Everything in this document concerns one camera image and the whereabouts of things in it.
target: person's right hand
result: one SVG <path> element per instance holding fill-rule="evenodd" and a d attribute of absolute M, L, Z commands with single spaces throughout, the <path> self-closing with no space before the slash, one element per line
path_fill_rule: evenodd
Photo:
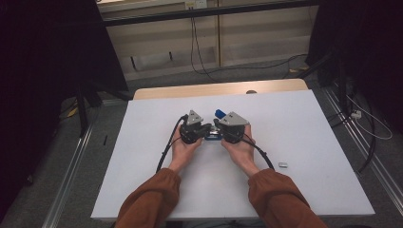
<path fill-rule="evenodd" d="M 255 143 L 255 140 L 252 138 L 250 125 L 245 126 L 245 135 L 243 136 L 245 140 L 249 142 L 252 140 L 251 143 Z M 224 139 L 221 140 L 221 145 L 228 150 L 232 161 L 239 166 L 248 177 L 260 171 L 254 162 L 254 147 L 252 145 L 242 141 L 232 144 Z"/>

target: small metal piece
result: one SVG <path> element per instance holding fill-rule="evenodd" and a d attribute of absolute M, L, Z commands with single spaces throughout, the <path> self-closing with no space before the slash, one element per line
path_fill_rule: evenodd
<path fill-rule="evenodd" d="M 278 167 L 280 167 L 280 168 L 288 168 L 288 163 L 287 162 L 279 162 Z"/>
<path fill-rule="evenodd" d="M 187 118 L 187 125 L 196 124 L 202 122 L 202 117 L 195 111 L 190 110 L 189 117 Z"/>
<path fill-rule="evenodd" d="M 249 125 L 249 122 L 242 118 L 235 112 L 230 112 L 220 120 L 220 124 L 234 126 L 234 125 Z"/>

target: gray floor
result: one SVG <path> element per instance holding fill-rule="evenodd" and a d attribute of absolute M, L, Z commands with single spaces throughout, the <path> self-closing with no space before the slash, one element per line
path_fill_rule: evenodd
<path fill-rule="evenodd" d="M 249 64 L 238 67 L 267 67 L 278 64 L 281 61 L 271 63 Z M 297 58 L 290 63 L 290 68 L 302 67 L 303 57 Z M 287 74 L 288 66 L 282 65 L 273 68 L 260 69 L 229 69 L 210 76 L 220 82 L 255 81 L 280 79 L 284 76 L 293 78 L 296 74 Z M 315 76 L 310 76 L 306 80 L 308 86 L 314 91 L 317 100 L 322 107 L 325 116 L 335 114 L 329 100 L 325 96 L 323 89 L 317 84 Z M 195 72 L 185 72 L 175 75 L 154 77 L 152 79 L 139 79 L 128 82 L 130 91 L 135 92 L 141 87 L 154 86 L 181 86 L 196 84 L 214 83 L 206 75 Z M 126 104 L 106 104 L 99 109 L 99 115 L 95 122 L 90 136 L 85 154 L 79 165 L 72 188 L 68 194 L 67 202 L 64 205 L 63 213 L 58 220 L 57 227 L 110 227 L 110 223 L 100 222 L 91 219 L 93 205 L 98 195 L 100 185 L 103 181 L 107 169 L 108 161 L 113 151 L 114 143 L 119 134 L 120 126 L 125 115 Z M 334 119 L 331 124 L 337 123 L 339 119 Z M 387 134 L 380 125 L 377 134 Z M 352 140 L 344 125 L 334 128 L 335 135 L 339 140 L 353 169 L 357 169 L 364 162 L 357 145 Z M 387 165 L 387 168 L 396 182 L 402 186 L 403 171 L 400 169 L 403 162 L 403 136 L 394 131 L 394 136 L 389 141 L 377 141 L 376 154 L 379 159 Z M 64 119 L 60 122 L 57 134 L 52 145 L 49 147 L 47 155 L 43 158 L 37 171 L 34 174 L 34 184 L 23 188 L 9 209 L 4 221 L 0 225 L 3 227 L 41 227 L 48 214 L 48 210 L 57 194 L 62 178 L 67 170 L 68 163 L 73 156 L 73 152 L 78 142 L 79 119 L 78 116 Z M 370 225 L 379 228 L 403 227 L 403 217 L 397 211 L 391 198 L 384 187 L 369 167 L 359 178 L 376 214 L 370 217 L 361 218 L 322 218 L 329 227 L 342 227 L 349 224 Z M 207 221 L 186 223 L 186 227 L 231 227 L 223 221 Z M 248 225 L 243 227 L 260 226 L 258 220 L 247 221 Z"/>

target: white tabletop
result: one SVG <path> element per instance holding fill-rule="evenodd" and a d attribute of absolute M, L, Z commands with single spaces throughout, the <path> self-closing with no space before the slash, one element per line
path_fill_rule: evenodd
<path fill-rule="evenodd" d="M 267 94 L 135 100 L 129 102 L 92 218 L 111 220 L 125 198 L 150 178 L 175 122 L 190 109 L 212 123 L 214 112 L 235 111 L 276 170 L 290 176 L 320 216 L 371 215 L 355 173 L 311 90 Z M 171 151 L 164 166 L 171 160 Z M 267 164 L 258 152 L 259 168 Z M 288 168 L 279 168 L 287 162 Z M 203 142 L 181 173 L 181 199 L 169 219 L 256 218 L 247 177 L 220 142 Z"/>

